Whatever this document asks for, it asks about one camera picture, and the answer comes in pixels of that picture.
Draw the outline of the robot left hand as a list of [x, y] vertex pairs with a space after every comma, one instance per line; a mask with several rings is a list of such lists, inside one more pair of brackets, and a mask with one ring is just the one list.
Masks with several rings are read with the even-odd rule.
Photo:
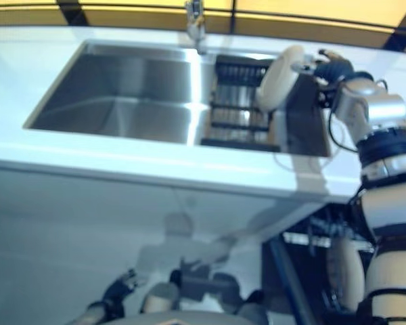
[[102, 300], [111, 303], [122, 303], [126, 297], [133, 293], [137, 285], [135, 270], [129, 269], [107, 287]]

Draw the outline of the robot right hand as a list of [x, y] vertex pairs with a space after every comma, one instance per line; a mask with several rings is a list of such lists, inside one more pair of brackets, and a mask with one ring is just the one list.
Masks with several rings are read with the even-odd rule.
[[328, 84], [337, 83], [354, 73], [351, 61], [339, 53], [328, 49], [319, 49], [317, 53], [326, 60], [296, 61], [290, 65], [290, 68], [299, 74], [322, 79]]

